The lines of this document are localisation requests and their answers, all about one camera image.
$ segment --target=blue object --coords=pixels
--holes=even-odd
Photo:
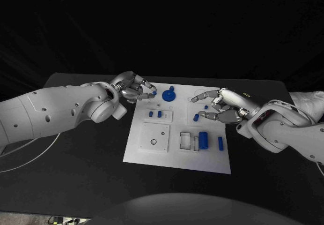
[[[198,122],[199,114],[195,115],[195,122]]]
[[[208,132],[199,132],[199,149],[208,149]]]
[[[223,151],[225,148],[223,148],[223,138],[222,137],[218,137],[218,145],[219,145],[219,150]]]
[[[170,89],[166,90],[162,94],[162,98],[166,102],[172,102],[176,99],[175,87],[170,86]]]

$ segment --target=white board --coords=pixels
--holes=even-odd
[[[154,99],[137,101],[136,113],[130,128],[130,136],[124,155],[124,162],[166,166],[189,170],[231,174],[226,125],[219,121],[199,118],[195,122],[195,114],[199,111],[216,112],[211,106],[212,98],[192,103],[190,99],[206,91],[218,90],[215,87],[187,86],[179,84],[153,83],[157,87]],[[175,87],[176,99],[172,102],[163,100],[163,92]],[[157,111],[172,111],[172,120],[157,117]],[[195,151],[195,137],[199,132],[208,132],[206,150]],[[180,133],[190,133],[190,150],[180,149]],[[223,138],[223,151],[219,150],[218,137]]]

